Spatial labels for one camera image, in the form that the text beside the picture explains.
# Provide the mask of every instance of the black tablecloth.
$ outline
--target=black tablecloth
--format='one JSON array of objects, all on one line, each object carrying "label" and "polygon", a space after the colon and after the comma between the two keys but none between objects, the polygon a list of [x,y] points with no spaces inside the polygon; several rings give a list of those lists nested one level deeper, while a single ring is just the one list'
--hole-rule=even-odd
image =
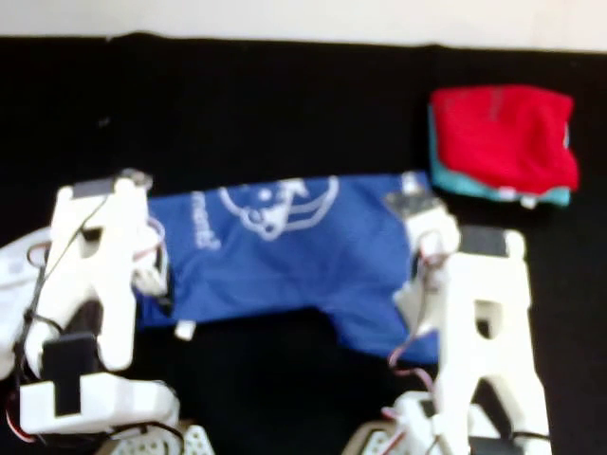
[{"label": "black tablecloth", "polygon": [[[434,88],[523,82],[572,95],[581,189],[570,208],[445,197],[465,222],[524,233],[554,453],[607,453],[607,57],[134,35],[0,39],[0,62],[1,244],[47,224],[60,185],[123,167],[152,173],[154,194],[397,173],[427,166]],[[338,454],[414,385],[340,348],[313,311],[211,324],[191,343],[138,334],[129,374],[173,385],[218,455]],[[0,433],[3,453],[31,449]]]}]

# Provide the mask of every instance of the teal cloth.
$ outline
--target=teal cloth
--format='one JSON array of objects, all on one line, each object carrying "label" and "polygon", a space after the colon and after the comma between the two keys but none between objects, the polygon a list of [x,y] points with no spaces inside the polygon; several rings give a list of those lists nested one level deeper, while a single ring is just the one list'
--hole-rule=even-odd
[{"label": "teal cloth", "polygon": [[[436,187],[457,194],[483,197],[498,202],[518,201],[525,196],[529,196],[536,198],[539,202],[547,202],[560,207],[569,205],[571,192],[566,187],[557,187],[542,195],[516,192],[513,197],[505,197],[499,190],[478,182],[463,173],[457,173],[447,169],[438,156],[438,138],[436,137],[434,114],[431,106],[428,106],[428,126],[430,130],[430,170],[432,183]],[[567,135],[565,138],[565,145],[568,145],[568,142],[569,137]]]}]

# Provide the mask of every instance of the white printed logo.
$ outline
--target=white printed logo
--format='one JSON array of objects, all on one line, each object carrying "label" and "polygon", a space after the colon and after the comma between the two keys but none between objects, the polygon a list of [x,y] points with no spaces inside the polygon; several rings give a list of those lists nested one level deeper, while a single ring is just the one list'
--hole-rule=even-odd
[{"label": "white printed logo", "polygon": [[283,232],[316,226],[331,209],[339,189],[336,176],[308,184],[302,178],[289,178],[266,185],[221,188],[219,197],[245,228],[271,241]]},{"label": "white printed logo", "polygon": [[192,221],[194,229],[194,242],[200,249],[216,250],[221,247],[221,241],[211,229],[205,193],[195,191],[192,193]]}]

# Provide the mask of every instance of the red cloth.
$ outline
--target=red cloth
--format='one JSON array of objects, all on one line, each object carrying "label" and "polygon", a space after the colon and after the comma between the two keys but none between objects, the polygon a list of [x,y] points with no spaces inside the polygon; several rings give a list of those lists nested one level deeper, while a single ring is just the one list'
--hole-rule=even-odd
[{"label": "red cloth", "polygon": [[578,188],[578,164],[563,145],[570,97],[495,85],[436,90],[431,103],[437,152],[450,170],[533,194]]}]

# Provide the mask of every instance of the blue t-shirt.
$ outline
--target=blue t-shirt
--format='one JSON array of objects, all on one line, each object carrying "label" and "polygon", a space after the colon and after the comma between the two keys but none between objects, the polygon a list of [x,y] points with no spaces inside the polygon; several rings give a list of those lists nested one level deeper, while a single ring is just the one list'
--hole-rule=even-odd
[{"label": "blue t-shirt", "polygon": [[[140,326],[316,307],[346,346],[388,355],[407,335],[392,295],[408,278],[410,253],[401,220],[384,204],[401,180],[294,178],[151,199],[166,229],[175,308],[167,318],[143,298]],[[437,354],[429,336],[405,358],[435,362]]]}]

